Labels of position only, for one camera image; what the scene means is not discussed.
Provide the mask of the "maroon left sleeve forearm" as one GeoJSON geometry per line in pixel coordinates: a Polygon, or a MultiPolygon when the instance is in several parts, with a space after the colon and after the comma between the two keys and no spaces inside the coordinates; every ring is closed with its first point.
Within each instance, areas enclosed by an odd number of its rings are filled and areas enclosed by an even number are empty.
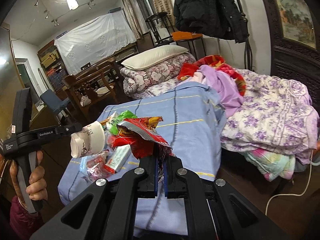
{"type": "Polygon", "coordinates": [[[30,239],[44,225],[40,213],[29,213],[15,196],[10,208],[10,226],[19,239],[30,239]]]}

